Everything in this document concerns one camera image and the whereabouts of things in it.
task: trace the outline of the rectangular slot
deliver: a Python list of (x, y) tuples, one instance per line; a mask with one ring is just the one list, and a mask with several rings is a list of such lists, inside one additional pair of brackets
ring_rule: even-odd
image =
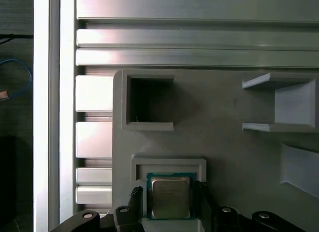
[(77, 168), (78, 185), (111, 185), (112, 168)]
[(76, 111), (113, 110), (113, 76), (77, 76), (75, 84)]
[(78, 186), (76, 203), (79, 205), (104, 205), (112, 207), (112, 186)]
[(122, 76), (122, 128), (172, 131), (173, 122), (169, 120), (172, 108), (165, 108), (165, 98), (173, 88), (174, 75), (123, 71)]
[(111, 159), (112, 123), (77, 122), (76, 157), (88, 159)]

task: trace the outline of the gray plastic surface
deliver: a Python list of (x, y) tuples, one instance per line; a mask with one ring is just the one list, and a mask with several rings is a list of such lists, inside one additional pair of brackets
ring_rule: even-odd
[(243, 129), (318, 133), (319, 84), (316, 74), (268, 73), (243, 81), (243, 89), (274, 93), (274, 123), (243, 123)]
[(281, 183), (319, 198), (319, 153), (282, 145)]
[[(124, 72), (174, 75), (173, 87), (156, 105), (161, 109), (154, 111), (154, 116), (173, 122), (174, 131), (122, 130), (123, 71), (118, 72), (114, 77), (112, 206), (127, 203), (130, 190), (144, 183), (131, 181), (133, 155), (195, 156), (207, 161), (207, 182), (220, 204), (247, 217), (255, 211), (272, 211), (307, 232), (318, 231), (319, 199), (288, 183), (281, 184), (281, 143), (295, 142), (319, 151), (318, 135), (242, 131), (243, 121), (274, 122), (274, 93), (242, 89), (242, 80), (264, 75), (264, 71)], [(175, 232), (172, 228), (177, 226), (167, 223), (174, 224), (146, 222), (149, 231), (165, 228)], [(189, 225), (179, 231), (194, 232), (191, 228), (196, 227)]]

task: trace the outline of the bolt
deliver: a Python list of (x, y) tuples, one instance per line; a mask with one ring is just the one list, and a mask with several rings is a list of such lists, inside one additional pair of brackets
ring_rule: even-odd
[(92, 214), (85, 214), (83, 215), (84, 218), (88, 219), (88, 218), (91, 218), (93, 215)]
[(261, 214), (259, 214), (259, 217), (260, 217), (260, 218), (263, 218), (263, 219), (269, 219), (269, 215), (266, 214), (266, 213), (261, 213)]
[(225, 212), (225, 213), (229, 213), (229, 212), (231, 212), (231, 209), (228, 208), (228, 207), (224, 207), (224, 208), (222, 209), (222, 211)]

